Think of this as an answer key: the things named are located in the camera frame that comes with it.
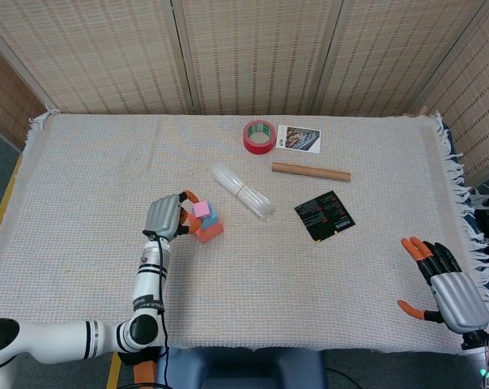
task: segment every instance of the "toy block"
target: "toy block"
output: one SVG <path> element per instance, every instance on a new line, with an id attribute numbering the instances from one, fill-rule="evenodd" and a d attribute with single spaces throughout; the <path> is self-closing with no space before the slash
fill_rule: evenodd
<path id="1" fill-rule="evenodd" d="M 201 227 L 202 230 L 212 227 L 213 225 L 217 224 L 219 221 L 218 214 L 215 211 L 210 201 L 209 201 L 209 209 L 210 209 L 210 215 L 204 217 L 202 220 L 202 227 Z"/>
<path id="2" fill-rule="evenodd" d="M 210 215 L 209 203 L 207 201 L 200 201 L 193 204 L 193 214 L 196 217 L 206 217 Z"/>
<path id="3" fill-rule="evenodd" d="M 209 227 L 208 229 L 196 231 L 196 236 L 201 243 L 207 243 L 210 239 L 213 239 L 223 233 L 223 225 L 220 221 L 217 224 Z"/>

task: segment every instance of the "tape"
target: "tape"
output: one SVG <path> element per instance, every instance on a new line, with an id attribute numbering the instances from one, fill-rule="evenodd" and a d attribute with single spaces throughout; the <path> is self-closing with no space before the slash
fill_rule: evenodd
<path id="1" fill-rule="evenodd" d="M 250 139 L 252 134 L 263 133 L 268 136 L 268 140 L 263 143 L 256 143 Z M 277 141 L 277 131 L 271 123 L 266 120 L 254 120 L 248 123 L 243 130 L 244 148 L 253 154 L 266 154 L 271 151 Z"/>

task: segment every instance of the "orange block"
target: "orange block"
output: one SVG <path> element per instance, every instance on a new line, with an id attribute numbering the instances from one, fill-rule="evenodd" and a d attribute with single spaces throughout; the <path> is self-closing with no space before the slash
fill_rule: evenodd
<path id="1" fill-rule="evenodd" d="M 218 224 L 214 224 L 208 229 L 199 229 L 196 231 L 196 236 L 201 243 L 207 243 L 210 239 L 217 237 L 221 233 L 223 233 L 223 225 L 221 222 L 218 222 Z"/>

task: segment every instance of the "white robotic arm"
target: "white robotic arm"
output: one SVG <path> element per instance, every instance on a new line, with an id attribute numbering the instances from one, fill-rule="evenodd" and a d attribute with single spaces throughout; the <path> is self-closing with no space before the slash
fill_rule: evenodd
<path id="1" fill-rule="evenodd" d="M 199 223 L 183 226 L 186 212 L 181 202 L 198 199 L 191 192 L 155 201 L 146 221 L 146 243 L 133 293 L 133 316 L 119 324 L 97 320 L 66 324 L 37 324 L 0 318 L 0 389 L 15 381 L 20 353 L 30 353 L 38 362 L 51 364 L 94 358 L 104 353 L 136 353 L 156 339 L 164 313 L 162 291 L 170 261 L 169 242 L 178 234 L 192 233 Z"/>

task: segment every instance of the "black card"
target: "black card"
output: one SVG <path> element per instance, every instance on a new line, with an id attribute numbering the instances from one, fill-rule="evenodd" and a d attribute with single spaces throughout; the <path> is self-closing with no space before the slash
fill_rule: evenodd
<path id="1" fill-rule="evenodd" d="M 355 225 L 333 191 L 295 207 L 295 211 L 315 242 Z"/>

